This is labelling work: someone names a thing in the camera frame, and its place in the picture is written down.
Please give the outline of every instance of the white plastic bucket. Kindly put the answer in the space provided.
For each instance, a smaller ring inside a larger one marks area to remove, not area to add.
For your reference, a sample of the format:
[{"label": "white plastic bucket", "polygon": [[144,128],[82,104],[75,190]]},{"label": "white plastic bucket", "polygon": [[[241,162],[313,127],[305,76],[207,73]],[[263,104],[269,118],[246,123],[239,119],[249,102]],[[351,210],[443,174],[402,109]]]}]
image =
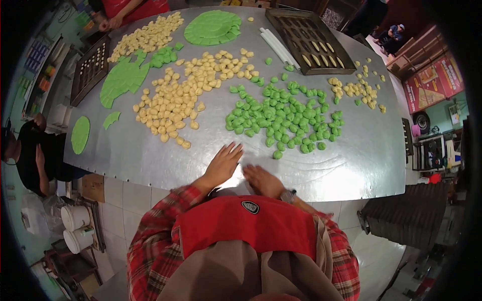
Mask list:
[{"label": "white plastic bucket", "polygon": [[60,215],[67,231],[90,225],[89,211],[84,206],[63,206]]},{"label": "white plastic bucket", "polygon": [[87,236],[83,236],[82,232],[84,230],[85,228],[77,229],[73,232],[64,231],[65,243],[68,249],[74,254],[79,254],[80,251],[94,243],[94,237],[92,236],[94,231],[90,232]]}]

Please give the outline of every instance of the plaid shirt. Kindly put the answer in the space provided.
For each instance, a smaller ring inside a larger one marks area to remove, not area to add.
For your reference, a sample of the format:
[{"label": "plaid shirt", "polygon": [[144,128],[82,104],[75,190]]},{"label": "plaid shirt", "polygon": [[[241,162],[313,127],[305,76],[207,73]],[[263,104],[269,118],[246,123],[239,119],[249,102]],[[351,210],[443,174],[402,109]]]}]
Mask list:
[{"label": "plaid shirt", "polygon": [[[193,186],[174,189],[142,217],[127,253],[130,300],[155,301],[182,264],[179,227],[173,225],[179,214],[202,202],[200,194]],[[358,260],[336,223],[324,213],[318,216],[328,229],[332,245],[332,283],[345,301],[356,301],[360,294]]]}]

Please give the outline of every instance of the wristwatch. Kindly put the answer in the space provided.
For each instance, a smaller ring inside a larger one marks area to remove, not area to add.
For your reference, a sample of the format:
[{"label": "wristwatch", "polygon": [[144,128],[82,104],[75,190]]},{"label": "wristwatch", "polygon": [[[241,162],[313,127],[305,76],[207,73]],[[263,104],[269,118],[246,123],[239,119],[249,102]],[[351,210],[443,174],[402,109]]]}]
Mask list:
[{"label": "wristwatch", "polygon": [[280,199],[281,201],[292,205],[295,199],[295,195],[296,195],[296,190],[285,189],[285,191],[281,193]]}]

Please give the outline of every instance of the apron logo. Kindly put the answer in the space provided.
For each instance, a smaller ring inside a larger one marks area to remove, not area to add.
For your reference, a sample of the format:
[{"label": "apron logo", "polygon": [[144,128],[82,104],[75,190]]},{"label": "apron logo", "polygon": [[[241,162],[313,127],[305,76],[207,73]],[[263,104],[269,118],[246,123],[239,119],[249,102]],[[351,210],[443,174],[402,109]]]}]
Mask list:
[{"label": "apron logo", "polygon": [[252,214],[258,214],[259,212],[259,206],[252,201],[243,201],[241,205]]}]

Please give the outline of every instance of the brown fabric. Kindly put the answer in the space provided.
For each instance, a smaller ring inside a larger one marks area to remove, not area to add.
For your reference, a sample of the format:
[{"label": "brown fabric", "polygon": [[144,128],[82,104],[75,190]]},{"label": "brown fabric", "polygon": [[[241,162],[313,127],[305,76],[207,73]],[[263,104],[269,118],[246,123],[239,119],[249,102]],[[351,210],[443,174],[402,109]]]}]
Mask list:
[{"label": "brown fabric", "polygon": [[282,293],[300,300],[343,301],[331,283],[328,233],[318,216],[313,219],[318,232],[316,262],[288,251],[258,254],[240,240],[219,241],[185,259],[157,300],[245,301],[261,293]]}]

